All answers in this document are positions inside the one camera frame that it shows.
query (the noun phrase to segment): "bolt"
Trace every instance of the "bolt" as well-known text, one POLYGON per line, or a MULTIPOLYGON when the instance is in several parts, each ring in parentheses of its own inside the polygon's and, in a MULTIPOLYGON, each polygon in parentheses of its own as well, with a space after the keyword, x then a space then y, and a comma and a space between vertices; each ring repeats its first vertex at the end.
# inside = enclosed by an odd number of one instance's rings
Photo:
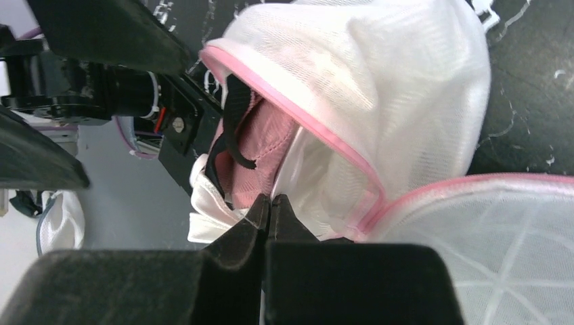
POLYGON ((171 126, 173 127, 175 132, 181 133, 183 132, 183 129, 185 129, 185 122, 181 117, 176 117, 173 120, 173 123, 171 123, 171 126))

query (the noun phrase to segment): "mesh bag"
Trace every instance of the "mesh bag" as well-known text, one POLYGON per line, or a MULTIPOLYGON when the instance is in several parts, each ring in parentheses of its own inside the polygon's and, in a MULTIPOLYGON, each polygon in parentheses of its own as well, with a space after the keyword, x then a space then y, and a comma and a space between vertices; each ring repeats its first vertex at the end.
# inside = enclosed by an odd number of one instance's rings
MULTIPOLYGON (((401 195, 464 175, 490 85, 483 27, 463 0, 254 5, 200 57, 222 84, 223 102, 229 78, 238 78, 262 98, 250 114, 265 109, 280 126, 292 125, 278 131, 268 119, 251 121, 249 128, 270 135, 256 146, 261 137, 243 136, 239 128, 239 151, 250 154, 254 175, 243 177, 241 164, 218 158, 221 196, 241 210, 252 203, 248 191, 287 194, 321 239, 361 239, 401 195), (255 157, 281 139, 290 146, 258 165, 255 157)), ((192 180, 196 210, 207 197, 201 191, 209 191, 194 183, 199 178, 192 180)), ((192 223, 205 217, 192 215, 192 223)), ((196 226, 190 240, 201 237, 196 226)))
POLYGON ((574 324, 574 178, 480 175, 397 201, 370 242, 445 261, 465 324, 574 324))

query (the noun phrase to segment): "black table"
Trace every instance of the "black table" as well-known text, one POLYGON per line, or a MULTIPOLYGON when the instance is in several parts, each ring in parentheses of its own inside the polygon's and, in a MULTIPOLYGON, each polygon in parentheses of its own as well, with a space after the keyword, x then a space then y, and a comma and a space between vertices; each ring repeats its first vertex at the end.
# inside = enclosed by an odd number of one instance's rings
MULTIPOLYGON (((264 0, 144 2, 196 56, 206 41, 223 34, 234 14, 264 0)), ((487 33, 491 96, 469 173, 574 174, 574 1, 498 0, 493 9, 501 22, 487 33)), ((219 97, 197 57, 188 72, 219 97)), ((188 193, 195 157, 181 156, 166 143, 160 154, 188 193)))

